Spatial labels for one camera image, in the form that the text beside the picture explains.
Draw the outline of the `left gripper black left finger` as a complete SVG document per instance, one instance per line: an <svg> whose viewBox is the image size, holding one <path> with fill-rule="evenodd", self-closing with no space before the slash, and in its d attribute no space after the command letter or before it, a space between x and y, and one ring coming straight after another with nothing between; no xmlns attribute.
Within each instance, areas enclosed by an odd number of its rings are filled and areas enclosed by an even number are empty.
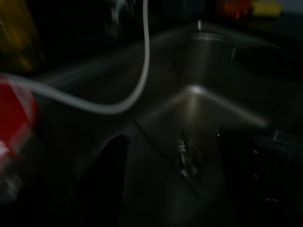
<svg viewBox="0 0 303 227"><path fill-rule="evenodd" d="M111 139L88 168L71 204L72 227L115 227L118 222L130 138Z"/></svg>

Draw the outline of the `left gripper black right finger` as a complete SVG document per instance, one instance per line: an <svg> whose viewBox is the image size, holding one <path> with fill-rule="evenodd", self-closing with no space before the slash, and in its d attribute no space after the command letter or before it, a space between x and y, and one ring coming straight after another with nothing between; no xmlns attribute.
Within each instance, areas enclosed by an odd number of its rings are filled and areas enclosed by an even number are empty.
<svg viewBox="0 0 303 227"><path fill-rule="evenodd" d="M302 226L302 135L287 131L222 131L217 140L240 225Z"/></svg>

